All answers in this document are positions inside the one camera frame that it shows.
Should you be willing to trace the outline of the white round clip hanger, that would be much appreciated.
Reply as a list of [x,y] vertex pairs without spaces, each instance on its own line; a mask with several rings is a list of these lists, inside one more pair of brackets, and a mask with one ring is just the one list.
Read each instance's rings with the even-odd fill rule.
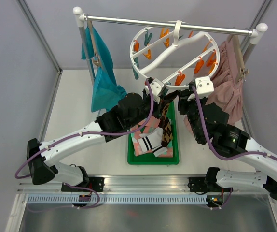
[[135,79],[147,79],[156,69],[172,62],[175,70],[159,77],[160,83],[171,90],[188,88],[193,78],[207,68],[203,80],[210,80],[220,65],[220,50],[214,38],[205,31],[189,34],[182,29],[181,21],[173,28],[147,26],[132,39],[129,48]]

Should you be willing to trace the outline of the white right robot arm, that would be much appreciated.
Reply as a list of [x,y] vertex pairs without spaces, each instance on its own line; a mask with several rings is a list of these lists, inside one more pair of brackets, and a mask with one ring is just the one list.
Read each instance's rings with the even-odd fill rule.
[[229,115],[216,104],[206,104],[193,90],[178,91],[178,111],[185,115],[198,144],[208,145],[220,160],[238,160],[253,173],[231,172],[210,167],[204,179],[210,191],[218,188],[263,189],[277,201],[277,155],[260,145],[248,133],[228,123]]

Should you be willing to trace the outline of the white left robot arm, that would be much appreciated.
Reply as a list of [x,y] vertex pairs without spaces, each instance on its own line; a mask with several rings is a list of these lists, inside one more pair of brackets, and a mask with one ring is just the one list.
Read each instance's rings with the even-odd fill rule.
[[28,167],[34,185],[52,180],[72,185],[77,191],[86,191],[89,180],[81,166],[69,166],[60,161],[80,150],[127,135],[127,131],[148,116],[159,111],[160,97],[146,93],[144,97],[129,93],[111,110],[82,129],[54,141],[27,143]]

